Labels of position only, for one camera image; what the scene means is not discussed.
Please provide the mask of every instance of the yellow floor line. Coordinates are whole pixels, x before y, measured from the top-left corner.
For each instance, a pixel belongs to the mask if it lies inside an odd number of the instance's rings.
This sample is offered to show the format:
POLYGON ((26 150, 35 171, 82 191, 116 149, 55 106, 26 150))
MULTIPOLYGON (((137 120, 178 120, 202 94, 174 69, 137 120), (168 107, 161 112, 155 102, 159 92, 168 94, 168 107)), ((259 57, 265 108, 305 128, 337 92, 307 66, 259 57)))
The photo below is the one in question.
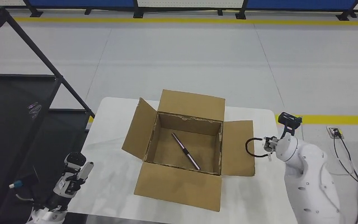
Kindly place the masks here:
MULTIPOLYGON (((329 125, 358 125, 358 116, 353 115, 298 115, 302 116, 303 124, 329 124, 329 125)), ((89 123, 93 122, 93 118, 89 118, 89 123)))
POLYGON ((17 22, 77 22, 77 23, 177 23, 177 24, 270 24, 270 25, 317 25, 358 26, 358 21, 313 21, 313 20, 236 20, 234 18, 29 18, 15 17, 17 22))

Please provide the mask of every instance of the open cardboard box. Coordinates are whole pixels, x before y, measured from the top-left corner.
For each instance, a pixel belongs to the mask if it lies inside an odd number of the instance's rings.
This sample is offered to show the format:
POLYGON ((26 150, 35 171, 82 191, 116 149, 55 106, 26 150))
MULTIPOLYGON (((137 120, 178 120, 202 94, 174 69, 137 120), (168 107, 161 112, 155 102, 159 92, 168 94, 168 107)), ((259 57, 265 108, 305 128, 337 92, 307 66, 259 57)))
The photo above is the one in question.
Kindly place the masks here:
POLYGON ((134 194, 219 211, 221 175, 255 174, 245 151, 252 121, 224 122, 224 113, 225 99, 218 97, 163 90, 158 111, 140 98, 122 147, 143 160, 134 194))

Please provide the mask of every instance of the white tablecloth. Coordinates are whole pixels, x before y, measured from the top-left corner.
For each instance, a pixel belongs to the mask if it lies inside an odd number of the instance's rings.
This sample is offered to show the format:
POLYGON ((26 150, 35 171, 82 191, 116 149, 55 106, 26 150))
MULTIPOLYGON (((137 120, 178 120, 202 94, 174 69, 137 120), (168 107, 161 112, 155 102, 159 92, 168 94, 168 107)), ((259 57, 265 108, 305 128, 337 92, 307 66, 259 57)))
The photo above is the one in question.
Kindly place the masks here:
MULTIPOLYGON (((155 109, 158 101, 148 101, 155 109)), ((256 158, 254 177, 224 176, 220 212, 134 195, 142 161, 123 151, 138 100, 107 97, 93 121, 82 153, 95 166, 69 211, 164 223, 296 224, 284 183, 285 165, 256 158)), ((254 136, 278 136, 273 112, 225 108, 225 121, 253 120, 254 136)), ((262 154, 262 142, 255 142, 262 154)))

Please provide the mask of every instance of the pen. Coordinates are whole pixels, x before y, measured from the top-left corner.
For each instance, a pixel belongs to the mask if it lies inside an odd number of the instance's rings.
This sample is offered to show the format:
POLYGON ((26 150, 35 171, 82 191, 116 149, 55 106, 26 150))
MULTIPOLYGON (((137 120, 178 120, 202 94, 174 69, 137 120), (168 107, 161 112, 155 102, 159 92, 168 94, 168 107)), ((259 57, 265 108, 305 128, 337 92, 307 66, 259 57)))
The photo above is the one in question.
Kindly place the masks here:
POLYGON ((185 148, 185 146, 179 141, 178 137, 172 133, 172 136, 175 138, 175 140, 178 142, 178 144, 180 145, 181 149, 183 150, 183 153, 189 158, 189 160, 194 164, 195 168, 197 170, 200 170, 200 167, 196 164, 196 162, 194 161, 194 159, 191 157, 190 153, 188 152, 188 150, 185 148))

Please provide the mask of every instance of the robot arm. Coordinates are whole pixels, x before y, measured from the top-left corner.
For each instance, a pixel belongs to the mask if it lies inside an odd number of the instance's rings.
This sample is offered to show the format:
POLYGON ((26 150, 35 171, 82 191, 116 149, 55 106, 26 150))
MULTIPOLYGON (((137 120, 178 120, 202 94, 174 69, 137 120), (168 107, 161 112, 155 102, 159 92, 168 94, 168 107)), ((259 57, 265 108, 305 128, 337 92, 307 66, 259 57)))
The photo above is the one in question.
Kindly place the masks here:
POLYGON ((286 164, 286 190, 298 224, 339 224, 340 201, 326 153, 293 136, 299 118, 282 113, 279 122, 285 125, 281 139, 266 137, 264 149, 286 164))
POLYGON ((51 196, 44 204, 40 204, 39 209, 32 212, 32 220, 28 223, 61 224, 64 222, 69 202, 85 183, 94 166, 93 162, 86 164, 85 162, 85 156, 79 152, 72 152, 65 158, 64 171, 51 196))

